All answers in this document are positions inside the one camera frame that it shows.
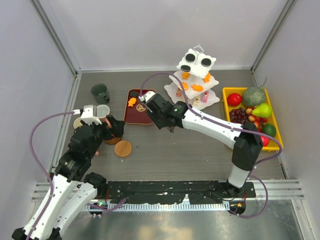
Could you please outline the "metal serving tongs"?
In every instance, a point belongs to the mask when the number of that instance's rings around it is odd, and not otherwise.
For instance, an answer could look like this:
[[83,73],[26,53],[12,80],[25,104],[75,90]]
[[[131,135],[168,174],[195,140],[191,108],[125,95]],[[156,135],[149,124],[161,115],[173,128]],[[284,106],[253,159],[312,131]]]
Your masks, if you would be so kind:
[[175,131],[175,127],[174,126],[167,126],[166,127],[167,128],[167,130],[170,132],[170,133],[174,133],[174,131]]

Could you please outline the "red dessert tray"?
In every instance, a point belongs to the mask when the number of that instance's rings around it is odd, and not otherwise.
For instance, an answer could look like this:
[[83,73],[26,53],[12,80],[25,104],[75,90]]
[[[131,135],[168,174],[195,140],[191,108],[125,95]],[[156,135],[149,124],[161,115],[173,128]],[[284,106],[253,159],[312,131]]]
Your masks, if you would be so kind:
[[147,114],[146,107],[139,100],[140,89],[128,91],[124,111],[124,122],[129,125],[151,125],[152,119]]

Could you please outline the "cream cake slice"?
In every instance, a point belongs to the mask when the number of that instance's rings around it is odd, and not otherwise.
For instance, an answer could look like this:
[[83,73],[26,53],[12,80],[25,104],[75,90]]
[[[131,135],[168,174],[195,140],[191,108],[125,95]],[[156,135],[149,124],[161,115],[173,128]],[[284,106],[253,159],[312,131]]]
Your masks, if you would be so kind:
[[199,105],[199,102],[200,102],[199,97],[195,97],[194,100],[193,100],[192,106],[193,106],[194,108],[196,108],[196,107]]

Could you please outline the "orange fish cookies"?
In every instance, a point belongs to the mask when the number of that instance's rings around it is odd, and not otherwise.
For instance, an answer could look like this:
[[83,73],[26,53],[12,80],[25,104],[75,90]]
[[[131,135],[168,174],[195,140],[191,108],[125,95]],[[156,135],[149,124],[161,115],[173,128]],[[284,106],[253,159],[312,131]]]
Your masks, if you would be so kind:
[[[164,89],[174,103],[188,100],[189,104],[193,106],[194,98],[199,97],[199,104],[196,109],[202,110],[220,101],[212,90],[219,82],[210,73],[205,77],[199,77],[188,72],[176,71],[169,78],[172,83],[165,85]],[[176,97],[177,88],[182,90],[181,97]],[[205,91],[208,91],[207,103],[201,101]]]

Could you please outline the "black round cookies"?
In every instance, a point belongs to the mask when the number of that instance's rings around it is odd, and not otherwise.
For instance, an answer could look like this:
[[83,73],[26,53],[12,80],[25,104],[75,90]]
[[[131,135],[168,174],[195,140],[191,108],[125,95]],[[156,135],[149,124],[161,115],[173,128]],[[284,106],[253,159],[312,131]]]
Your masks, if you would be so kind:
[[190,48],[178,63],[177,68],[178,71],[204,78],[210,73],[215,61],[216,58]]

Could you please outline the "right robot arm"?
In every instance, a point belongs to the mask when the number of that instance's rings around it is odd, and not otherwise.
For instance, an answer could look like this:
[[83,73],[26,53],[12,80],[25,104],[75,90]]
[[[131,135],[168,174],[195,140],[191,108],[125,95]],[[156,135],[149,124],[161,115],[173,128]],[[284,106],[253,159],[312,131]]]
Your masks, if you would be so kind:
[[183,101],[171,104],[153,91],[148,91],[138,98],[158,129],[168,128],[171,132],[175,127],[193,130],[231,148],[232,168],[226,182],[226,191],[232,197],[243,194],[244,184],[263,147],[254,124],[227,122],[201,112]]

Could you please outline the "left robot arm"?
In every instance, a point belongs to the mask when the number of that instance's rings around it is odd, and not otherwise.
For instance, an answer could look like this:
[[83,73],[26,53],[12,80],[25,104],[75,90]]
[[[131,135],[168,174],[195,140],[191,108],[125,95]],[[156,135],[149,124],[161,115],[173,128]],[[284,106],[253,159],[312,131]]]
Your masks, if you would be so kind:
[[87,170],[103,142],[119,141],[125,122],[107,115],[102,124],[85,122],[73,132],[68,151],[61,156],[50,187],[30,221],[14,230],[14,240],[60,240],[77,215],[93,198],[102,199],[108,189],[103,176]]

